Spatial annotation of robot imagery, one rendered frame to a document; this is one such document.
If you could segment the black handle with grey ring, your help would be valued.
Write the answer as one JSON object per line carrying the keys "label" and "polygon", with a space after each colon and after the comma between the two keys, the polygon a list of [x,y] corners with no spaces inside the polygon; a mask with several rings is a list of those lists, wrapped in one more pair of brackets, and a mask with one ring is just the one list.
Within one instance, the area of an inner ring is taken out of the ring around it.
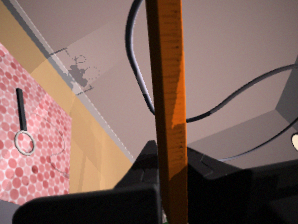
{"label": "black handle with grey ring", "polygon": [[[36,145],[34,137],[27,131],[27,124],[26,124],[26,118],[25,118],[25,111],[24,111],[24,98],[23,98],[23,91],[19,87],[16,88],[16,94],[17,94],[17,108],[18,108],[18,116],[19,116],[19,123],[20,123],[20,131],[16,134],[14,140],[15,140],[15,146],[21,152],[23,155],[31,155],[35,152]],[[20,149],[20,145],[18,143],[18,135],[21,133],[26,133],[31,140],[33,141],[33,149],[31,152],[26,153],[23,150]]]}

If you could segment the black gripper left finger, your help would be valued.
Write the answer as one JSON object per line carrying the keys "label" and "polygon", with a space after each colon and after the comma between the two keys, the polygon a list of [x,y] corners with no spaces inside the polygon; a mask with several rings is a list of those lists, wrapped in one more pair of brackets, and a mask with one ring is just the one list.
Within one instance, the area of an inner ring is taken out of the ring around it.
{"label": "black gripper left finger", "polygon": [[155,140],[147,142],[114,188],[37,197],[12,217],[12,224],[163,224]]}

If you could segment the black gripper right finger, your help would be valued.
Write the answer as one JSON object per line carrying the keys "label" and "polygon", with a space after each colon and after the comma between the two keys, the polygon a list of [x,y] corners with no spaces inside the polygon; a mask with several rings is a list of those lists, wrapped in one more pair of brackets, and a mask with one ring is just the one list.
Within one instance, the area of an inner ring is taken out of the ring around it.
{"label": "black gripper right finger", "polygon": [[187,147],[188,224],[258,224],[262,206],[298,195],[298,159],[242,169]]}

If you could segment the orange handle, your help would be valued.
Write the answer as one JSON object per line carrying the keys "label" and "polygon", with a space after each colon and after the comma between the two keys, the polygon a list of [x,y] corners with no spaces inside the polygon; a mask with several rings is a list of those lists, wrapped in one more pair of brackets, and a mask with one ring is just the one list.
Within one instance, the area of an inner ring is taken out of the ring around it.
{"label": "orange handle", "polygon": [[162,207],[168,224],[188,223],[182,0],[145,0]]}

